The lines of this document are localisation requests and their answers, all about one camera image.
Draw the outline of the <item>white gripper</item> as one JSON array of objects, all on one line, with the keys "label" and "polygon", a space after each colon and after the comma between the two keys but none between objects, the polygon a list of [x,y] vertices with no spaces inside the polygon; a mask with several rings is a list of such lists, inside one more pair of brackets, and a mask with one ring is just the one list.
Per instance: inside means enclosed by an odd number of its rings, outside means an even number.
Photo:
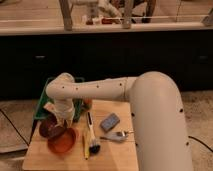
[{"label": "white gripper", "polygon": [[75,115],[75,107],[72,99],[55,100],[54,101],[54,115],[57,119],[57,124],[71,127]]}]

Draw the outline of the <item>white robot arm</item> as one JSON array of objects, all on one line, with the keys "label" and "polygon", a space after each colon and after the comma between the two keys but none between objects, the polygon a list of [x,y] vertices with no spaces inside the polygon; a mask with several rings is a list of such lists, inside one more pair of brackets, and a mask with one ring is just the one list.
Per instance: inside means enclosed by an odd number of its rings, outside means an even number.
[{"label": "white robot arm", "polygon": [[130,104],[139,171],[193,171],[181,95],[166,74],[146,72],[75,83],[62,73],[46,87],[62,112],[68,99],[125,101]]}]

